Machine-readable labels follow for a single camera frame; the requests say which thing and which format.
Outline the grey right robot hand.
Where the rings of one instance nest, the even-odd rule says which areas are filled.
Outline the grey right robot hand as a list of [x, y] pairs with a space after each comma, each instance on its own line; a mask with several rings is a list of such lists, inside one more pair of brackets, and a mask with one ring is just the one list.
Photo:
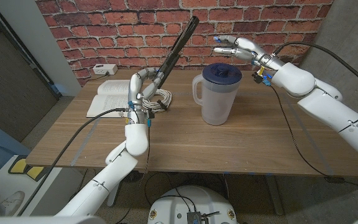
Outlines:
[[218, 43], [230, 44], [230, 47], [215, 47], [214, 52], [225, 56], [234, 56], [238, 59], [250, 61], [252, 64], [260, 67], [266, 67], [270, 70], [279, 70], [284, 66], [284, 62], [276, 56], [271, 56], [255, 42], [231, 35], [214, 36]]

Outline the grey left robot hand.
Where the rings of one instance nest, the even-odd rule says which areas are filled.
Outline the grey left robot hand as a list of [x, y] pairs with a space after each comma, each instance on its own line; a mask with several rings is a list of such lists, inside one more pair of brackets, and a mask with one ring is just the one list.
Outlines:
[[[168, 74], [160, 72], [157, 68], [153, 67], [145, 68], [133, 74], [129, 83], [128, 105], [130, 110], [127, 114], [132, 119], [132, 123], [144, 124], [145, 115], [142, 111], [142, 100], [151, 99], [167, 77]], [[141, 91], [143, 82], [148, 78], [153, 79], [153, 82]]]

